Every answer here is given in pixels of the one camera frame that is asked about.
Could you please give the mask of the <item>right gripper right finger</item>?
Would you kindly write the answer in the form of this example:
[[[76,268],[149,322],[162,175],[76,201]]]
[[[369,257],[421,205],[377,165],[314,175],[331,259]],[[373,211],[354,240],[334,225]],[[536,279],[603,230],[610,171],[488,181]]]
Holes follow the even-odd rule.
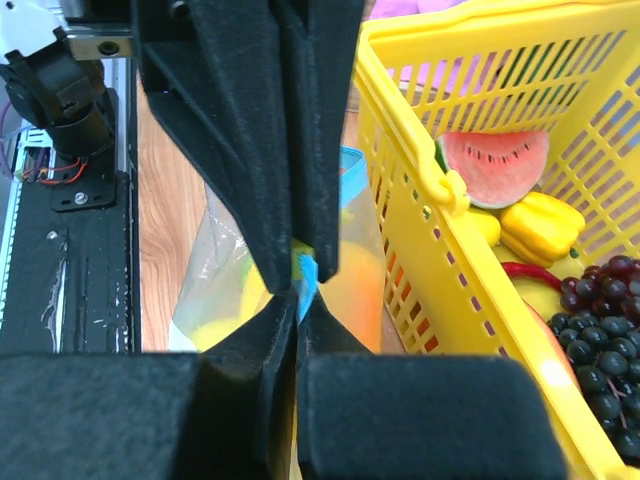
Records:
[[[538,386],[518,362],[376,355],[315,298],[298,332],[306,479],[564,479]]]

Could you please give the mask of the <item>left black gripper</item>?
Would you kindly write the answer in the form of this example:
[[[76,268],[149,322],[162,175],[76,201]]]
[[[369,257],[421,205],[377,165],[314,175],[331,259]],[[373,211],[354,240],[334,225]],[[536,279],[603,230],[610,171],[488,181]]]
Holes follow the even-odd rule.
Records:
[[[133,56],[129,0],[61,0],[59,5],[77,60]]]

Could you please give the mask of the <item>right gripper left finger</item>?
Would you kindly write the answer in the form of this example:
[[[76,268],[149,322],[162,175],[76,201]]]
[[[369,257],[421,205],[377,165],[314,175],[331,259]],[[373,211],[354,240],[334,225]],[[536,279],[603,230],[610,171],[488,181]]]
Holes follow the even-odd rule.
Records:
[[[201,354],[1,359],[5,479],[285,479],[297,298]]]

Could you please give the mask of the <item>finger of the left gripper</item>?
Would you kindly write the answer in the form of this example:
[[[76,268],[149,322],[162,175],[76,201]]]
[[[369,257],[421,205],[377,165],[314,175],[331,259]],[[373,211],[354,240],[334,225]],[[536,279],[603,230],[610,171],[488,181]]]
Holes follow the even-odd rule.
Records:
[[[275,1],[295,239],[313,248],[318,279],[339,265],[339,165],[364,4]]]
[[[266,1],[134,1],[149,107],[233,215],[265,285],[291,283],[279,29]]]

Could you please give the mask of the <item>clear zip top bag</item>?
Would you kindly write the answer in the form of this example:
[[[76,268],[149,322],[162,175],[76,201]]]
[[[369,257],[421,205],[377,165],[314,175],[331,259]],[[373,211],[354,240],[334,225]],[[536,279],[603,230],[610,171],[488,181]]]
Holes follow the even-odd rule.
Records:
[[[168,327],[171,351],[202,352],[240,328],[269,302],[268,292],[231,213],[212,190],[182,290]],[[369,350],[381,349],[385,256],[364,154],[344,147],[340,155],[339,270],[313,285],[315,267],[302,247],[294,274],[300,300],[319,292],[330,313]]]

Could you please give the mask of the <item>yellow mango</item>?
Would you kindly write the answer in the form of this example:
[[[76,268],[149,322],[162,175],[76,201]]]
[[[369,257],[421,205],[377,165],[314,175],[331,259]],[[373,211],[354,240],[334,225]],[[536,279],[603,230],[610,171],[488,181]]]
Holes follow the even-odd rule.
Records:
[[[331,314],[365,347],[381,351],[384,261],[363,246],[342,241],[339,271],[319,285]]]

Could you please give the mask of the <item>large yellow lemon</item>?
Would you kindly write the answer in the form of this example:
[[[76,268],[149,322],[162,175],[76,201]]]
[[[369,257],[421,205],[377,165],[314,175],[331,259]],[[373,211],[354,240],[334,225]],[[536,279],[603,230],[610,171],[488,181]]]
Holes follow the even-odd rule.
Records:
[[[240,290],[229,293],[205,311],[190,339],[199,352],[217,345],[258,314],[271,300],[254,264],[243,275]]]

